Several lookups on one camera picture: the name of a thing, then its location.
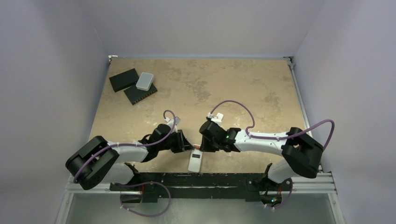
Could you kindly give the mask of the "white red remote control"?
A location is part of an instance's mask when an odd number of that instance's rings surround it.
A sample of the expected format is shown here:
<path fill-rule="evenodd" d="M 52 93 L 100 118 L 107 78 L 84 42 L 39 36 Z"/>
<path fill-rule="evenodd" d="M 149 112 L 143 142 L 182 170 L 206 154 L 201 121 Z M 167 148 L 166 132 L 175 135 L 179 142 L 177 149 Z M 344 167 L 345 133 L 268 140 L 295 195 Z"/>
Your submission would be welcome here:
<path fill-rule="evenodd" d="M 198 150 L 198 149 L 192 150 L 190 160 L 189 160 L 189 165 L 188 165 L 189 172 L 193 172 L 193 173 L 200 172 L 202 156 L 203 156 L 203 153 L 200 150 Z"/>

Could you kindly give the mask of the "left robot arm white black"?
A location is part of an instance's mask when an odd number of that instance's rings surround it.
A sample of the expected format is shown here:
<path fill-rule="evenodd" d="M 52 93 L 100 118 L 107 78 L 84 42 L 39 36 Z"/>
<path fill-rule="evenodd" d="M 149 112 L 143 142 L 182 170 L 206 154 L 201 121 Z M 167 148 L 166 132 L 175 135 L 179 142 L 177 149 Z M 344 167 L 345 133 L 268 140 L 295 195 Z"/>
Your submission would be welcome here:
<path fill-rule="evenodd" d="M 182 130 L 174 125 L 159 124 L 151 134 L 134 143 L 110 142 L 98 135 L 74 153 L 65 167 L 74 177 L 74 183 L 84 190 L 102 182 L 118 182 L 133 191 L 139 186 L 139 178 L 132 162 L 148 162 L 164 150 L 177 154 L 192 149 Z"/>

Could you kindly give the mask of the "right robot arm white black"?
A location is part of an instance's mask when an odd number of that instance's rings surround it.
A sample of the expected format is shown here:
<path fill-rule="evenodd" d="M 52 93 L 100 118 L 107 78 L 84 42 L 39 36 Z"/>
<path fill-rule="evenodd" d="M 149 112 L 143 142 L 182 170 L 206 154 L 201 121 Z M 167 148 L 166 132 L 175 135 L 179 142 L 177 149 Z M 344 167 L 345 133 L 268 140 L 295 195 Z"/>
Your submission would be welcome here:
<path fill-rule="evenodd" d="M 199 129 L 204 152 L 260 152 L 275 154 L 283 159 L 267 166 L 262 177 L 263 186 L 273 190 L 283 181 L 302 176 L 314 179 L 324 147 L 300 128 L 292 127 L 283 133 L 251 133 L 240 128 L 224 130 L 213 121 L 206 121 Z"/>

